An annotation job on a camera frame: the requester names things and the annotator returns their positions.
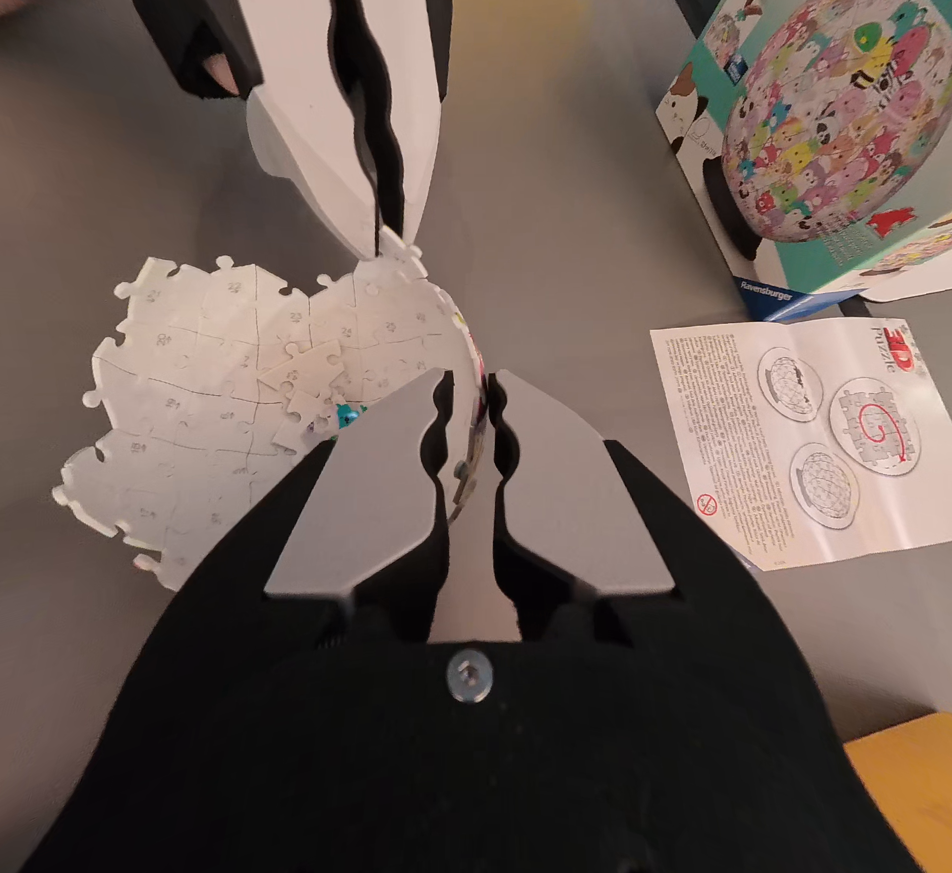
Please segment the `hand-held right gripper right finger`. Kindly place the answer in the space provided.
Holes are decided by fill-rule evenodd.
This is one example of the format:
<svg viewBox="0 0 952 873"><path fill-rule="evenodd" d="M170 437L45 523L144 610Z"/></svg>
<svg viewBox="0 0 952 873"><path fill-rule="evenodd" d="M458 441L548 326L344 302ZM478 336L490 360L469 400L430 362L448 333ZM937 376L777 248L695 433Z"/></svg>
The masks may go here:
<svg viewBox="0 0 952 873"><path fill-rule="evenodd" d="M509 370L493 376L490 397L503 542L586 596L672 592L601 434Z"/></svg>

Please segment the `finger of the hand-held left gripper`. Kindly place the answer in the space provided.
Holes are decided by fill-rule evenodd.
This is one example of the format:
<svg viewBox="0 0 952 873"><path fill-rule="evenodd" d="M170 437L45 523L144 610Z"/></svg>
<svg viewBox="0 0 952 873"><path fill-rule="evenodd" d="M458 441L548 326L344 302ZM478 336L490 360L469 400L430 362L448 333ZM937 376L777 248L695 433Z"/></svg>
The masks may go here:
<svg viewBox="0 0 952 873"><path fill-rule="evenodd" d="M268 175L294 184L352 254L377 253L378 208L356 147L355 119L332 57L332 0L238 0L263 80L246 126Z"/></svg>
<svg viewBox="0 0 952 873"><path fill-rule="evenodd" d="M388 227L413 245L429 196L442 118L426 1L359 1L385 80L384 144L396 157L396 178L378 180L378 197L387 197L386 186L394 186L398 223Z"/></svg>

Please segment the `white half puzzle ball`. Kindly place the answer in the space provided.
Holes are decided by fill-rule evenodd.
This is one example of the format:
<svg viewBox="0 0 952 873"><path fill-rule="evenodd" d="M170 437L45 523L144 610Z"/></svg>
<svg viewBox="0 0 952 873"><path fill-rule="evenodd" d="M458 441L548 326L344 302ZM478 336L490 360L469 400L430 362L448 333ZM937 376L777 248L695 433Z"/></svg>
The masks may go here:
<svg viewBox="0 0 952 873"><path fill-rule="evenodd" d="M452 522L470 498L485 429L485 373L450 296L428 281L417 250L359 262L306 296L227 256L205 272L149 258L114 294L126 318L91 357L110 431L74 453L54 500L101 534L141 550L135 564L176 591L236 523L304 456L271 442L290 400L258 374L288 346L338 340L345 367L335 403L370 409L433 368L453 373L454 413L440 479Z"/></svg>

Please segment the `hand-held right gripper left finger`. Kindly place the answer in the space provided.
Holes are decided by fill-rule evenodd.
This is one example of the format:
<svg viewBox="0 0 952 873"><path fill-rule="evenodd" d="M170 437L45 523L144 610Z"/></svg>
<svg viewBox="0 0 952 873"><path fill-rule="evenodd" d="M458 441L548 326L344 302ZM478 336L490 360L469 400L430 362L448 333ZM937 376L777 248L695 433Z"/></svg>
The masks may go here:
<svg viewBox="0 0 952 873"><path fill-rule="evenodd" d="M344 602L446 529L453 373L426 371L337 438L265 585L277 598Z"/></svg>

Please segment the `yellow plastic bin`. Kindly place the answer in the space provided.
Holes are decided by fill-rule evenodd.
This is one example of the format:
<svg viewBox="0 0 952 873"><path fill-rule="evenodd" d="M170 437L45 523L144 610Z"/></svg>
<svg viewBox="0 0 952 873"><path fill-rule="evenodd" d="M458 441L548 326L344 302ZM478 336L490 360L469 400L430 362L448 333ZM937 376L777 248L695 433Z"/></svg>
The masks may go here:
<svg viewBox="0 0 952 873"><path fill-rule="evenodd" d="M932 713L845 744L878 808L926 872L951 870L951 714Z"/></svg>

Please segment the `colourful puzzle box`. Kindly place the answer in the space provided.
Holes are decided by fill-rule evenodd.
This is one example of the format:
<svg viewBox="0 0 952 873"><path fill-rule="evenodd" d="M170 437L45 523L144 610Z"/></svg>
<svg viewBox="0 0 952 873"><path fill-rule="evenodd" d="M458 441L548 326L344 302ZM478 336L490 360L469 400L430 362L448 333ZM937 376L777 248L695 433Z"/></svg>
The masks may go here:
<svg viewBox="0 0 952 873"><path fill-rule="evenodd" d="M951 0L720 0L656 117L755 321L950 251Z"/></svg>

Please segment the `white instruction leaflet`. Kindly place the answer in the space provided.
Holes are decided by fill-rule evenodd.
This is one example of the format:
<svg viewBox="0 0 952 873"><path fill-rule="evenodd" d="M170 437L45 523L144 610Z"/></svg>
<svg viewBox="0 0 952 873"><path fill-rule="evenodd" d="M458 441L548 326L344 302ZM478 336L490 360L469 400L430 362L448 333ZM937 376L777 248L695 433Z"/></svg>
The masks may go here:
<svg viewBox="0 0 952 873"><path fill-rule="evenodd" d="M950 415L908 322L650 336L693 509L749 565L950 542Z"/></svg>

